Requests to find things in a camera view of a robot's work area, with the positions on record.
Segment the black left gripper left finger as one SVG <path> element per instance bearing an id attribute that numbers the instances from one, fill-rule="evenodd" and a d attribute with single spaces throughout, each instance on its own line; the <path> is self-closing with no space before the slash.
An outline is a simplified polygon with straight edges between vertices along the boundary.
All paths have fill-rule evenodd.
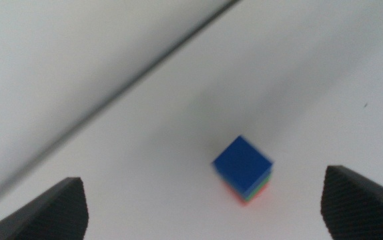
<path id="1" fill-rule="evenodd" d="M 88 223 L 83 181 L 67 177 L 0 220 L 0 240 L 82 240 Z"/>

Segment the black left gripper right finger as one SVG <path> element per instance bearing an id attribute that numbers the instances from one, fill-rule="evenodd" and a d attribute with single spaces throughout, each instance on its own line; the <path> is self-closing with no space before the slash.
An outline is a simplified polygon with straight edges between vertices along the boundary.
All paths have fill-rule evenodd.
<path id="1" fill-rule="evenodd" d="M 327 166 L 320 212 L 333 239 L 383 239 L 383 186 L 347 167 Z"/>

